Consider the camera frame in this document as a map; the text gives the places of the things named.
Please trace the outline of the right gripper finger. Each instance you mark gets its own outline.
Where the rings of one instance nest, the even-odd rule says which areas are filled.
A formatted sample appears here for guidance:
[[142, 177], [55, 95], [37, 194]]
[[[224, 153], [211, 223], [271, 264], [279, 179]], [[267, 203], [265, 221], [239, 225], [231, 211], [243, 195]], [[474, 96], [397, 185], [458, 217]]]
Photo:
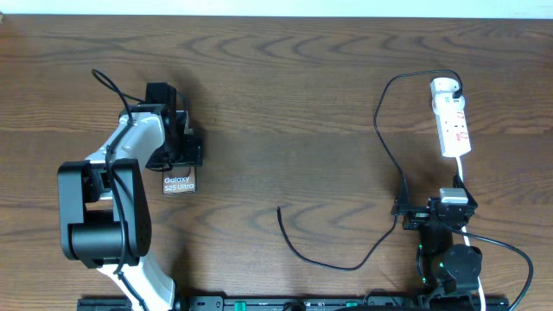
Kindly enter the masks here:
[[476, 205], [477, 202], [474, 199], [474, 197], [470, 194], [470, 192], [467, 190], [463, 180], [461, 179], [459, 174], [454, 175], [453, 177], [453, 188], [456, 189], [462, 189], [465, 192], [465, 195], [467, 196], [467, 204], [468, 205]]
[[410, 206], [410, 196], [409, 188], [404, 173], [401, 174], [401, 182], [398, 194], [394, 201], [394, 207], [409, 207]]

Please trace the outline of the bronze Galaxy smartphone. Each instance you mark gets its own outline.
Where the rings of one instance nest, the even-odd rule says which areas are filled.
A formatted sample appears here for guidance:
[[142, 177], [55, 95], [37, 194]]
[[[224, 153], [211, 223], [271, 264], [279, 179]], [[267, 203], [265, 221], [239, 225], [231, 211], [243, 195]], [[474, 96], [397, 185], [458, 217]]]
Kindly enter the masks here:
[[192, 194], [197, 190], [195, 167], [173, 167], [162, 173], [164, 194]]

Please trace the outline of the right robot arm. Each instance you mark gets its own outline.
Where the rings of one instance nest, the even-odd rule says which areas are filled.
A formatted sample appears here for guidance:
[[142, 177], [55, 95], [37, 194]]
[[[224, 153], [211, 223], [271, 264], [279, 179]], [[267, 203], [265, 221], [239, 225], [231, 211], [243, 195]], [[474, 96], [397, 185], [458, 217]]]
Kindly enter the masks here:
[[452, 187], [442, 188], [426, 206], [412, 205], [407, 181], [401, 181], [391, 214], [403, 216], [402, 227], [419, 234], [416, 268], [425, 290], [417, 300], [423, 308], [437, 307], [441, 299], [469, 302], [478, 291], [482, 253], [453, 240], [454, 232], [468, 223], [477, 207], [459, 175], [454, 176]]

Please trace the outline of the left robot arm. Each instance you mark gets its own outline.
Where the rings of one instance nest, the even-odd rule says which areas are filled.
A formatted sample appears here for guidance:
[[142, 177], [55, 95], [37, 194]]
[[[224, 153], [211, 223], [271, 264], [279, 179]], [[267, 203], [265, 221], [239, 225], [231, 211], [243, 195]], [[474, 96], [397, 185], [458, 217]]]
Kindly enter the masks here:
[[145, 99], [125, 108], [109, 139], [85, 160], [57, 172], [64, 255], [108, 276], [131, 310], [183, 310], [176, 282], [150, 252], [151, 217], [142, 173], [162, 174], [167, 194], [193, 193], [203, 140], [177, 107], [182, 95], [149, 83]]

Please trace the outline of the white charger adapter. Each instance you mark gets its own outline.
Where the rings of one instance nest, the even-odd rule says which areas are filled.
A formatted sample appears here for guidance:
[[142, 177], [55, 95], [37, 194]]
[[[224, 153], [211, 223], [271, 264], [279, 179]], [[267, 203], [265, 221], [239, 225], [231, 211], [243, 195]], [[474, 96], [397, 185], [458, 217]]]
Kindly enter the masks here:
[[460, 84], [456, 79], [447, 77], [435, 78], [430, 83], [431, 95], [434, 98], [438, 93], [455, 93], [460, 88]]

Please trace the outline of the white power strip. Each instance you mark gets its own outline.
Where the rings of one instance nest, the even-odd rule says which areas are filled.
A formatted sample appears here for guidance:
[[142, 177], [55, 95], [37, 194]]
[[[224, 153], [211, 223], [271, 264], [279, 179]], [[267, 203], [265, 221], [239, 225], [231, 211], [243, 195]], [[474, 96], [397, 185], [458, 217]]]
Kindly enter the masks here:
[[471, 151], [463, 96], [438, 92], [432, 100], [442, 156], [455, 158]]

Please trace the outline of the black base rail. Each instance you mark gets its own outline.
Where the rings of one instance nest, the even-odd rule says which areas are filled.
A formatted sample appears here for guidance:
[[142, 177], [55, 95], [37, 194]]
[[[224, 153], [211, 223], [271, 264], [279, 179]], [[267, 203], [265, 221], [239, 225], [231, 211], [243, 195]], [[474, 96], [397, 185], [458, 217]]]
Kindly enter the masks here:
[[426, 304], [422, 298], [387, 295], [367, 297], [221, 297], [190, 296], [178, 298], [174, 310], [183, 311], [327, 311], [327, 310], [481, 310], [480, 300], [468, 297], [434, 298]]

